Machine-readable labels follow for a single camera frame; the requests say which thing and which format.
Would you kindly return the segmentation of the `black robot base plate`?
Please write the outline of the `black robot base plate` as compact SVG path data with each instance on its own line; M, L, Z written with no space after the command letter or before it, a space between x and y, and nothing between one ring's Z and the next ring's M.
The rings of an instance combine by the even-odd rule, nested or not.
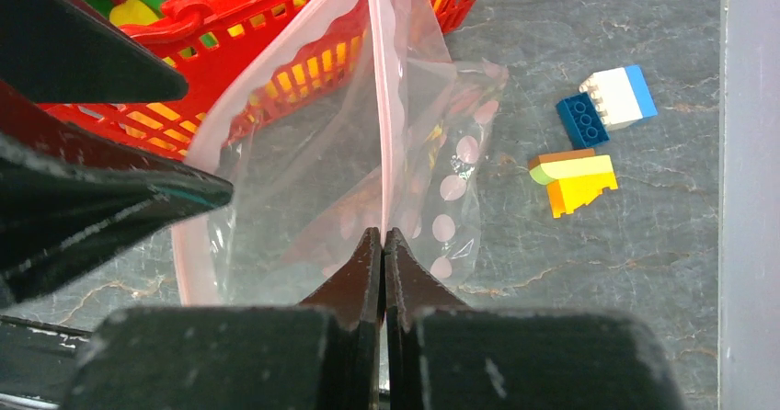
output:
M56 409L75 374L75 358L90 333L1 317L1 407Z

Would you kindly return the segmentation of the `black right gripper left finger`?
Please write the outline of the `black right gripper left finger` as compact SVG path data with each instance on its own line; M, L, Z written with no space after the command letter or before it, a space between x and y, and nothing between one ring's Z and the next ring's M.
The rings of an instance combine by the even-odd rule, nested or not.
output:
M66 409L375 409L382 248L294 306L134 307L76 358Z

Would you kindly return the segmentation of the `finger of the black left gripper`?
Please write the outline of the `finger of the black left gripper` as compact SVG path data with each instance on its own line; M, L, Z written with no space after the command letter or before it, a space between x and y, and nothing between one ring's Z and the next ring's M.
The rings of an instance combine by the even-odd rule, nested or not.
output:
M70 164L1 137L1 304L50 294L172 223L221 208L231 183L149 154Z
M33 103L183 98L185 77L83 0L1 0L1 89Z

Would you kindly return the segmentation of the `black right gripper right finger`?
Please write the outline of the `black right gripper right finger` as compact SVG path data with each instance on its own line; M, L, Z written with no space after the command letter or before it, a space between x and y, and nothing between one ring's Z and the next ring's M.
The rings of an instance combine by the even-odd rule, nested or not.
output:
M384 245L394 409L683 409L659 340L616 310L476 309Z

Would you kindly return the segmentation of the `clear zip top bag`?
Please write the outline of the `clear zip top bag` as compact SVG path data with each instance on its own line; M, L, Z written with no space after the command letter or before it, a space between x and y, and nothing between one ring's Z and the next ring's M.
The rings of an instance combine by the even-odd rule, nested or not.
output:
M431 0L312 0L215 102L186 162L233 184L172 229L185 305L292 304L363 232L447 286L474 271L476 171L508 79L454 61Z

